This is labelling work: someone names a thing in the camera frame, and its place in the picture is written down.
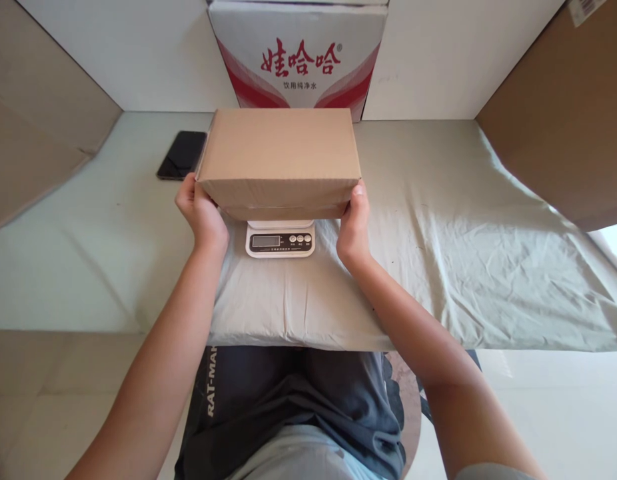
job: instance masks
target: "cardboard box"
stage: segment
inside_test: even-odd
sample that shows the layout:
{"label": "cardboard box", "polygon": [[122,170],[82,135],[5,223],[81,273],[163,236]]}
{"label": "cardboard box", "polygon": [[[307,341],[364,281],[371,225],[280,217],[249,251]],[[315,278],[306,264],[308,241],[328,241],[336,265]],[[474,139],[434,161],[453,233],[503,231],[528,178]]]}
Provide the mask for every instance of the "cardboard box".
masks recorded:
{"label": "cardboard box", "polygon": [[348,109],[218,110],[197,167],[237,220],[339,218],[360,178]]}
{"label": "cardboard box", "polygon": [[0,227],[92,159],[121,113],[15,0],[0,0]]}
{"label": "cardboard box", "polygon": [[349,108],[360,121],[388,0],[339,3],[347,5],[211,3],[213,31],[241,107]]}
{"label": "cardboard box", "polygon": [[477,121],[563,216],[587,231],[617,223],[617,0],[564,6]]}

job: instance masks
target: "smartphone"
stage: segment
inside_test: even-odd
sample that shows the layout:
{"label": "smartphone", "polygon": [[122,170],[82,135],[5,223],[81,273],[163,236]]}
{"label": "smartphone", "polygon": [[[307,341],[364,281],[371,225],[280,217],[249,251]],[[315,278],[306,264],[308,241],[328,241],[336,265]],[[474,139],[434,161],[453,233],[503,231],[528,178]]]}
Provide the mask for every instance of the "smartphone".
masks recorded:
{"label": "smartphone", "polygon": [[205,132],[179,132],[157,171],[157,177],[162,180],[183,180],[189,172],[195,171],[206,140]]}

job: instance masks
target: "brown cardboard box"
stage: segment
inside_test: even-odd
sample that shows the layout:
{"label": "brown cardboard box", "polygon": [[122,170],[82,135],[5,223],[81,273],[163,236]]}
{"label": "brown cardboard box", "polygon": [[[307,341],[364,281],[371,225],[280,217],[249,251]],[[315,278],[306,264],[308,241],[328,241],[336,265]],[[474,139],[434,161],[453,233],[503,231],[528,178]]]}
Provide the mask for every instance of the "brown cardboard box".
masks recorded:
{"label": "brown cardboard box", "polygon": [[360,177],[349,109],[218,110],[197,171],[237,220],[339,218]]}
{"label": "brown cardboard box", "polygon": [[617,0],[579,27],[562,8],[477,121],[502,164],[566,218],[589,231],[617,223]]}
{"label": "brown cardboard box", "polygon": [[0,0],[0,227],[93,158],[121,113],[15,0]]}

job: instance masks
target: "black shorts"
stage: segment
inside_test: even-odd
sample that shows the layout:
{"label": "black shorts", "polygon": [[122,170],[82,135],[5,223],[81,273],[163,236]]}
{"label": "black shorts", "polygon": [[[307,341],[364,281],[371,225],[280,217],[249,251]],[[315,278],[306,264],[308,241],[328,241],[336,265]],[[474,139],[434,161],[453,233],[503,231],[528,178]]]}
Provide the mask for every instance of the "black shorts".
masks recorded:
{"label": "black shorts", "polygon": [[298,424],[320,427],[371,471],[399,479],[404,449],[385,363],[377,352],[207,347],[176,479],[224,479],[282,427]]}

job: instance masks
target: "digital kitchen scale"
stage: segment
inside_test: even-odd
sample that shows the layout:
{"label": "digital kitchen scale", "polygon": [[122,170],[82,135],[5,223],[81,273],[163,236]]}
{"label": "digital kitchen scale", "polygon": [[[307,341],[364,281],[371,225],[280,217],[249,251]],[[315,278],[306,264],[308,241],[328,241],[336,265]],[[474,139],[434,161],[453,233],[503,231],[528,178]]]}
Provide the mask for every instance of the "digital kitchen scale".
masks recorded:
{"label": "digital kitchen scale", "polygon": [[254,258],[303,258],[315,250],[313,220],[247,222],[247,253]]}

